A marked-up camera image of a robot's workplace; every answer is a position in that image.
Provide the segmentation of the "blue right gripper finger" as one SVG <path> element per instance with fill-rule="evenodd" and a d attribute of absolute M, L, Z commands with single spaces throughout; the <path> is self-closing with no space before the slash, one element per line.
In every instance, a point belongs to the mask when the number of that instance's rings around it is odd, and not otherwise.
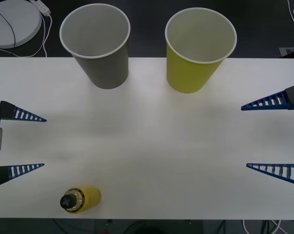
<path fill-rule="evenodd" d="M 241 110 L 294 110 L 294 86 L 243 105 Z"/>
<path fill-rule="evenodd" d="M 294 164 L 247 163 L 246 167 L 294 184 Z"/>

